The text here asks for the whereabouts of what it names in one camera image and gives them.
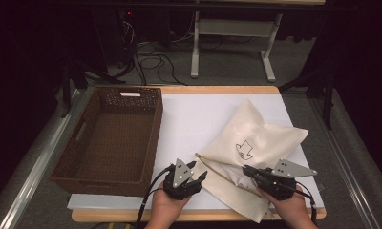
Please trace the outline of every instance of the gray floor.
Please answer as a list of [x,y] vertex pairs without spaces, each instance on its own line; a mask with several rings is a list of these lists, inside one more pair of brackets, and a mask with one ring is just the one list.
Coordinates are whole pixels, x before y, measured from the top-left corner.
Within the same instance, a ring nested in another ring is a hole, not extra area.
[[[174,76],[187,85],[274,85],[280,86],[299,75],[313,41],[293,43],[291,39],[277,41],[270,60],[277,78],[275,83],[265,79],[263,65],[260,62],[258,47],[264,47],[264,40],[254,40],[247,43],[246,38],[227,37],[230,42],[224,42],[217,49],[219,40],[202,42],[200,77],[190,78],[191,47],[173,46],[166,50],[159,45],[155,53],[164,53],[172,61]],[[141,53],[150,53],[151,46],[141,48],[140,61],[146,57]],[[159,63],[156,59],[147,59],[142,66],[154,67]],[[159,70],[159,76],[164,81],[173,81],[171,66],[166,61]],[[158,77],[158,69],[144,71],[149,84],[162,84]],[[138,73],[133,70],[122,77],[130,85],[139,85]],[[332,109],[332,131],[328,131],[320,119],[321,99],[307,99],[305,89],[292,89],[283,93],[286,108],[296,127],[309,130],[307,139],[302,143],[308,163],[316,168],[319,176],[315,178],[321,196],[328,211],[325,219],[319,219],[321,228],[382,228],[382,176],[359,138],[355,127],[350,122],[338,94],[334,93]],[[74,119],[83,109],[84,102],[77,102],[72,110],[71,122],[67,125],[58,144],[55,145],[48,168],[37,184],[36,191],[16,224],[17,228],[91,228],[91,223],[77,223],[71,219],[71,211],[66,208],[69,194],[48,178],[56,163],[57,155],[74,126]],[[15,197],[20,192],[27,176],[32,171],[35,162],[44,151],[49,149],[52,138],[60,125],[62,112],[61,103],[53,117],[43,129],[41,135],[33,143],[30,150],[15,171],[0,197],[0,224],[10,210]],[[235,222],[210,223],[194,228],[227,228],[240,225]],[[247,228],[267,228],[263,225],[248,224]],[[175,224],[173,228],[191,228],[186,224]]]

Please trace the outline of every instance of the white fabric bag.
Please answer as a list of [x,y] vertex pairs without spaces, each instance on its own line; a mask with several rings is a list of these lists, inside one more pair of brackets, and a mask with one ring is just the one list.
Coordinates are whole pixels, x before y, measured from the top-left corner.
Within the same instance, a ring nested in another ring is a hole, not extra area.
[[241,215],[260,222],[269,203],[257,192],[242,166],[273,168],[308,135],[307,130],[265,124],[250,100],[245,100],[220,135],[196,154],[196,174],[208,171],[202,187]]

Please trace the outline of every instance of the basket handle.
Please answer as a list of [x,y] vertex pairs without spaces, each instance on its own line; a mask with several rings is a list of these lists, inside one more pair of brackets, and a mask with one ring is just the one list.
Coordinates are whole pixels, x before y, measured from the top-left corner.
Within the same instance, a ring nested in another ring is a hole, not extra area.
[[78,130],[77,135],[75,136],[75,141],[80,140],[80,138],[83,136],[86,129],[87,129],[87,122],[85,120],[83,120],[81,123],[81,127]]
[[79,183],[85,187],[88,187],[88,188],[114,188],[114,185],[104,183],[104,182],[80,180]]

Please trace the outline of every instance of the cable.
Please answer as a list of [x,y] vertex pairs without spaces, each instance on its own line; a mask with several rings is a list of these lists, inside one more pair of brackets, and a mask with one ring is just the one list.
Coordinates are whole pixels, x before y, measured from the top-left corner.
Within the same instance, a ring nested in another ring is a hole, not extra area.
[[284,185],[282,183],[279,183],[279,185],[282,186],[283,188],[291,190],[291,191],[293,191],[293,192],[295,192],[297,194],[300,194],[300,195],[310,199],[310,208],[312,210],[312,214],[311,214],[310,219],[317,226],[317,223],[316,223],[316,217],[317,217],[316,204],[315,204],[315,200],[313,199],[312,193],[309,191],[309,189],[304,184],[302,184],[301,182],[298,182],[298,181],[297,181],[297,183],[299,185],[301,185],[302,187],[304,187],[308,191],[308,194],[306,194],[306,193],[304,193],[302,191],[299,191],[297,189],[291,188],[291,187],[289,187],[287,185]]
[[136,229],[138,229],[138,226],[139,226],[139,224],[140,224],[141,216],[143,215],[144,208],[146,207],[147,199],[148,199],[149,196],[153,193],[153,192],[151,192],[153,186],[155,185],[155,183],[158,181],[158,179],[159,179],[163,174],[165,174],[166,172],[171,171],[171,170],[173,170],[173,169],[175,169],[175,165],[171,164],[169,167],[167,167],[167,168],[165,168],[163,171],[161,171],[161,172],[155,177],[155,179],[152,181],[152,183],[150,184],[149,189],[147,190],[146,195],[145,195],[144,198],[143,198],[143,202],[142,202],[141,205],[140,205],[140,209],[139,209],[139,212],[138,212],[137,222],[135,223],[135,228],[136,228]]
[[183,36],[182,38],[180,38],[180,39],[178,39],[178,40],[174,40],[174,41],[172,41],[171,43],[177,43],[177,42],[186,40],[186,39],[188,39],[188,38],[194,36],[194,35],[189,35],[189,36],[188,36],[188,34],[191,32],[192,25],[194,25],[194,19],[195,19],[195,12],[192,13],[190,26],[188,27],[188,31],[185,33],[185,36]]
[[[139,51],[141,49],[143,49],[144,47],[150,47],[152,48],[151,51],[149,52],[146,52],[146,53],[139,53]],[[139,45],[137,50],[136,50],[136,56],[138,58],[138,56],[142,56],[144,57],[144,59],[142,59],[141,61],[138,62],[138,66],[140,67],[140,70],[143,71],[143,69],[145,70],[152,70],[152,69],[155,69],[157,68],[158,69],[158,78],[164,82],[164,83],[168,83],[168,84],[181,84],[181,85],[184,85],[184,86],[187,86],[187,84],[179,81],[176,76],[174,75],[174,70],[175,70],[175,67],[173,65],[173,63],[171,62],[170,58],[165,55],[165,54],[155,54],[156,52],[156,47],[151,45],[151,44],[143,44],[143,45]],[[158,60],[159,63],[157,63],[156,65],[152,66],[152,67],[144,67],[144,62],[148,61],[148,60]],[[169,63],[170,66],[171,66],[171,77],[174,79],[174,82],[171,82],[171,81],[167,81],[167,80],[164,80],[161,75],[160,75],[160,70],[161,68],[165,65],[165,63]]]

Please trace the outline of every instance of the brown woven basket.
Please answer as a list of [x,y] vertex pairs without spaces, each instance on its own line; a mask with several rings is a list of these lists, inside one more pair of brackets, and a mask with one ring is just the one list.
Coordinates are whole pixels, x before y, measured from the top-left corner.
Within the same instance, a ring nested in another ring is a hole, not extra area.
[[159,88],[95,87],[51,180],[70,193],[143,197],[162,110]]

